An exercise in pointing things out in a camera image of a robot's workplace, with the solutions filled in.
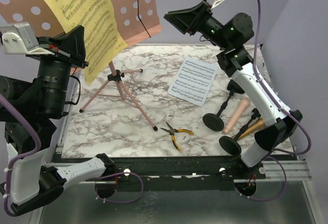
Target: perforated panel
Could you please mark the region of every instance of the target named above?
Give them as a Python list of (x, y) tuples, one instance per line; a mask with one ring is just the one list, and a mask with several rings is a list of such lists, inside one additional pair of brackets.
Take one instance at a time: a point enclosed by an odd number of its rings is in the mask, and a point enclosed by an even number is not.
[[(148, 35), (137, 19), (137, 0), (112, 0), (118, 31), (128, 45), (142, 41)], [(151, 35), (161, 29), (155, 0), (139, 0), (142, 22)], [(28, 22), (36, 36), (55, 36), (63, 28), (43, 0), (0, 0), (0, 14), (8, 22)]]

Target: music stand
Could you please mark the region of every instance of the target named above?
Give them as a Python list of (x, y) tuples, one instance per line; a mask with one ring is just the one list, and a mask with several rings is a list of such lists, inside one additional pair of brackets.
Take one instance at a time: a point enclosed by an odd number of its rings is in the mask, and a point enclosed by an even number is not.
[[(161, 31), (159, 18), (157, 15), (155, 0), (111, 0), (115, 11), (117, 28), (128, 47), (153, 36)], [(56, 36), (64, 30), (57, 18), (52, 13), (44, 0), (0, 0), (1, 16), (8, 23), (25, 21), (28, 22), (36, 36)], [(142, 72), (139, 70), (117, 71), (113, 62), (109, 63), (111, 74), (108, 79), (115, 81), (122, 100), (126, 100), (123, 90), (135, 103), (136, 107), (144, 115), (155, 131), (157, 127), (147, 116), (137, 100), (133, 97), (128, 88), (121, 81), (121, 75)], [(99, 95), (100, 91), (108, 84), (105, 81), (95, 92), (90, 100), (81, 108), (83, 112), (90, 102)]]

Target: needle nose pliers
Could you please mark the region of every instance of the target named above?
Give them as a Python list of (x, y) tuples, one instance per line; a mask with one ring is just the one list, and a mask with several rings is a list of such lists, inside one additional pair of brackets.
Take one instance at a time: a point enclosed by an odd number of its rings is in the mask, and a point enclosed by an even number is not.
[(176, 143), (176, 140), (175, 140), (175, 135), (174, 133), (189, 133), (191, 135), (194, 134), (194, 132), (190, 131), (190, 130), (187, 130), (187, 129), (174, 129), (170, 126), (170, 124), (166, 121), (166, 124), (168, 125), (168, 127), (170, 128), (169, 130), (168, 129), (165, 129), (165, 128), (161, 128), (163, 129), (164, 131), (168, 132), (171, 136), (172, 136), (172, 142), (173, 142), (173, 145), (175, 146), (175, 148), (178, 150), (178, 151), (181, 151), (181, 148), (178, 146), (178, 144)]

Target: pink cylinder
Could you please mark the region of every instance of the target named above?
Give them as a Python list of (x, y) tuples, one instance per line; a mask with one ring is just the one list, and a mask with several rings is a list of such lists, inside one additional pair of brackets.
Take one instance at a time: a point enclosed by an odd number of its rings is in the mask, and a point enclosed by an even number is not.
[(248, 105), (250, 105), (250, 102), (251, 100), (249, 99), (249, 97), (244, 97), (240, 101), (239, 106), (237, 107), (235, 113), (230, 117), (229, 122), (226, 124), (226, 126), (223, 129), (224, 134), (230, 133), (231, 129), (236, 124), (240, 116), (243, 114), (243, 112), (248, 107)]

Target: gray floor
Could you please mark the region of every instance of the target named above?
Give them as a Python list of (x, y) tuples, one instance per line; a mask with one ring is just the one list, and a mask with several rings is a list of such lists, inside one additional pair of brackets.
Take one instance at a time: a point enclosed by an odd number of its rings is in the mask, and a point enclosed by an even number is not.
[[(269, 197), (281, 189), (281, 182), (258, 184), (254, 196)], [(135, 193), (118, 193), (126, 200)], [(284, 224), (314, 223), (301, 182), (291, 182), (282, 198), (272, 202), (253, 202), (236, 192), (145, 192), (129, 205), (104, 204), (95, 200), (93, 184), (68, 189), (57, 201), (46, 206), (44, 224)]]

